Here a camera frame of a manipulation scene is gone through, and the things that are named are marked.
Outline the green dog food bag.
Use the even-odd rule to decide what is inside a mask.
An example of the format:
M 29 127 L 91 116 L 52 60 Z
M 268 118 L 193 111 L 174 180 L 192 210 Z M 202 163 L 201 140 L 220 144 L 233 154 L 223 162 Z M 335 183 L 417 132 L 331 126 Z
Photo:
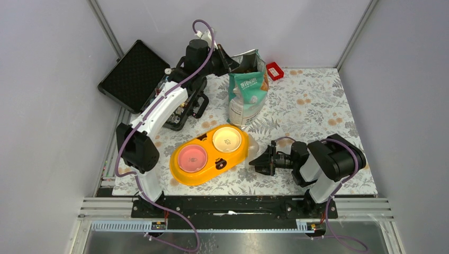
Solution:
M 269 90 L 266 63 L 257 49 L 232 56 L 228 88 L 228 122 L 250 125 L 265 105 Z

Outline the clear plastic scoop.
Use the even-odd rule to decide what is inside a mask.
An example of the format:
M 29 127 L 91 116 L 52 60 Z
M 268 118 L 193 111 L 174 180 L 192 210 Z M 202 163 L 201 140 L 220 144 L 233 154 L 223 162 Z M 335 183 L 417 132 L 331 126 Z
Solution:
M 249 135 L 248 137 L 249 137 L 249 145 L 248 145 L 248 155 L 245 160 L 245 167 L 248 170 L 254 170 L 254 166 L 251 166 L 249 163 L 258 157 L 259 144 L 251 135 Z

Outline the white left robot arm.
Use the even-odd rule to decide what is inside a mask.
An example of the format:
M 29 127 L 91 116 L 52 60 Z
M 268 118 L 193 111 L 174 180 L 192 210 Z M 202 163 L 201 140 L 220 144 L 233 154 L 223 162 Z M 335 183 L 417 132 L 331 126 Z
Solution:
M 185 102 L 197 87 L 206 82 L 208 75 L 222 76 L 238 68 L 220 44 L 193 39 L 186 47 L 176 67 L 167 74 L 161 92 L 148 107 L 130 124 L 119 124 L 116 129 L 118 158 L 131 168 L 139 195 L 146 200 L 144 211 L 151 217 L 164 212 L 163 191 L 154 167 L 159 151 L 153 140 L 174 111 Z

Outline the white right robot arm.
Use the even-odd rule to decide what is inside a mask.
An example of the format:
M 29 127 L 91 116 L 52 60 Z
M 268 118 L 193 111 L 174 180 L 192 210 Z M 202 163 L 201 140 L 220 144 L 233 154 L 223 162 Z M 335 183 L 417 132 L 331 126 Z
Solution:
M 300 208 L 317 218 L 329 200 L 366 166 L 364 153 L 339 134 L 311 143 L 293 141 L 290 153 L 278 151 L 273 140 L 266 150 L 249 162 L 257 173 L 274 176 L 277 169 L 289 169 L 296 185 L 309 187 Z

